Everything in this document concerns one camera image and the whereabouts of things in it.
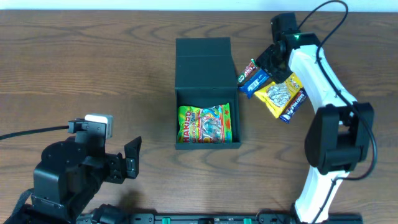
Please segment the blue Oreo cookie pack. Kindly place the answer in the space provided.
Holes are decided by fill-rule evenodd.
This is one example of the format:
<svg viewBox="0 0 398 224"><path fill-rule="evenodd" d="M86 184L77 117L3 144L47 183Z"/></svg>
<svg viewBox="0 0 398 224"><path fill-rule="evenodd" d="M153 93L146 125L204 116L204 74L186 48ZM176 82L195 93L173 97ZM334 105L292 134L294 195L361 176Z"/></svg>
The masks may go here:
<svg viewBox="0 0 398 224"><path fill-rule="evenodd" d="M254 92L263 85L270 75L263 69L259 69L243 86L239 87L238 90L246 94L247 98L252 98Z"/></svg>

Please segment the yellow Hacks candy bag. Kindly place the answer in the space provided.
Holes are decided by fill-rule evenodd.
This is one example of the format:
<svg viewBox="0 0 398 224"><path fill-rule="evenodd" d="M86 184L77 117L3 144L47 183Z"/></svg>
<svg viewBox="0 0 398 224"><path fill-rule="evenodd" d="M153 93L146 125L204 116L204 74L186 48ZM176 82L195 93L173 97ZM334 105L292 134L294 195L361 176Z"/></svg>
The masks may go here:
<svg viewBox="0 0 398 224"><path fill-rule="evenodd" d="M302 82L295 73L292 73L284 82L280 84L270 82L254 95L266 104L275 118L278 118L302 88Z"/></svg>

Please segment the dark green gift box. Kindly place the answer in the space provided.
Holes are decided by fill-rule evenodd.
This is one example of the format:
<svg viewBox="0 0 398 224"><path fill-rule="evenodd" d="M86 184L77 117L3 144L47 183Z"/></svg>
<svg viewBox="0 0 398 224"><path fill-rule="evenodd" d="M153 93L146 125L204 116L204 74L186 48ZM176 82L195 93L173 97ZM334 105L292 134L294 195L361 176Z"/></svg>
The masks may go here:
<svg viewBox="0 0 398 224"><path fill-rule="evenodd" d="M179 38L175 46L176 107L229 104L232 129L231 142L176 142L176 150L240 148L239 97L230 38Z"/></svg>

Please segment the green Haribo gummy bag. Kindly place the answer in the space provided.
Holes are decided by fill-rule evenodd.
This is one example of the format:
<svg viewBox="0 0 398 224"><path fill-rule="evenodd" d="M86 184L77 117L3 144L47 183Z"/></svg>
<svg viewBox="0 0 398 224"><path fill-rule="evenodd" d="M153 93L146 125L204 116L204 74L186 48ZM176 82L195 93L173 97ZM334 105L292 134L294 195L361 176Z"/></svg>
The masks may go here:
<svg viewBox="0 0 398 224"><path fill-rule="evenodd" d="M178 108L178 143L231 143L233 131L229 103L208 108Z"/></svg>

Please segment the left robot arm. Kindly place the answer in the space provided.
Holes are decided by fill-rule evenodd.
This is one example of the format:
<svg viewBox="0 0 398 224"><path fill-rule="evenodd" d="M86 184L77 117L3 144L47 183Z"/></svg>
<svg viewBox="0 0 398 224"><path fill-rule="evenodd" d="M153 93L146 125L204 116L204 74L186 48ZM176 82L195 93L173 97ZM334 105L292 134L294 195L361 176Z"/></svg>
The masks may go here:
<svg viewBox="0 0 398 224"><path fill-rule="evenodd" d="M34 169L34 186L19 197L7 223L76 223L105 182L122 184L139 173L142 138L108 154L111 117L75 119L64 128L71 134L47 146Z"/></svg>

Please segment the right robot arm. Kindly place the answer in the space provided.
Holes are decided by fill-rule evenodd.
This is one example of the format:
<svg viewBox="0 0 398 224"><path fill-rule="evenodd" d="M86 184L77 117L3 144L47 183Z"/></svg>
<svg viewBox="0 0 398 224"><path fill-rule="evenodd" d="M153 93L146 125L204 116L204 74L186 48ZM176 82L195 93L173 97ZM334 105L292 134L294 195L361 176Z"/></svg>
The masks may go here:
<svg viewBox="0 0 398 224"><path fill-rule="evenodd" d="M292 206L293 218L296 223L329 222L328 210L341 183L365 179L375 168L373 152L369 169L359 177L350 176L366 159L369 147L377 147L374 110L345 89L324 56L323 42L313 32L301 32L293 12L273 17L271 29L273 43L256 63L277 84L295 75L315 112L304 143L310 168Z"/></svg>

